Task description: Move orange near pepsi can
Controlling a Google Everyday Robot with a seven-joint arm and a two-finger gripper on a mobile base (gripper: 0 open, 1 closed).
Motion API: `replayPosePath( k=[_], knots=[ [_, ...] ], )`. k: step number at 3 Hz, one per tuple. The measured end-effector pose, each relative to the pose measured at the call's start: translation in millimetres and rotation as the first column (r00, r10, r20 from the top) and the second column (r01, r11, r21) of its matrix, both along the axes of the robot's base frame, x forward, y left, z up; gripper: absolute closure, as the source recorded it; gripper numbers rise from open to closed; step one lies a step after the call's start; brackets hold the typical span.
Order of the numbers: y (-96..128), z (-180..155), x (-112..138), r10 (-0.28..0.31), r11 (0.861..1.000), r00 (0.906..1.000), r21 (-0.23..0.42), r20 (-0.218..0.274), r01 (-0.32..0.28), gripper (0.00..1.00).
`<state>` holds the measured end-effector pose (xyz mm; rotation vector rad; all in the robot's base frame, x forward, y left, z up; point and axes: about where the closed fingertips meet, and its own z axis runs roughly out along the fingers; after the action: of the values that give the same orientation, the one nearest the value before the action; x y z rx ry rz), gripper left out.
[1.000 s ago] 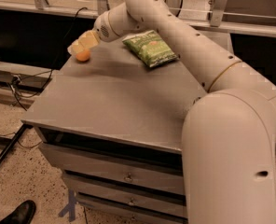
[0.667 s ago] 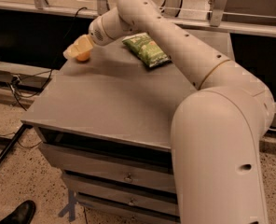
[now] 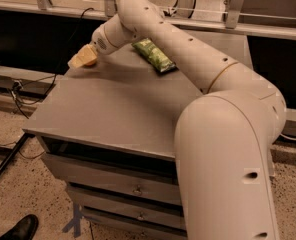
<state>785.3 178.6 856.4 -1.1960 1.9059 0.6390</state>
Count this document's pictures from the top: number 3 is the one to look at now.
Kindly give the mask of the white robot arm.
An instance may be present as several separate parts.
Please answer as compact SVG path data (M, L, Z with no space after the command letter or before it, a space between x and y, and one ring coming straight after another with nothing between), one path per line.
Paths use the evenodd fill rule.
M174 137L188 240L280 240L270 146L286 122L281 92L166 22L148 0L120 0L117 14L68 64L92 65L139 38L151 39L202 92L181 113Z

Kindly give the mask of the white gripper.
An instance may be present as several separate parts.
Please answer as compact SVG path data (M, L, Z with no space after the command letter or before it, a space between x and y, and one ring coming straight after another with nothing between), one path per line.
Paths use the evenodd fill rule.
M93 33L91 42L94 44L84 45L68 62L71 68L80 68L84 66L87 57L97 57L97 52L105 55L112 54L117 50L105 34L104 25L100 25Z

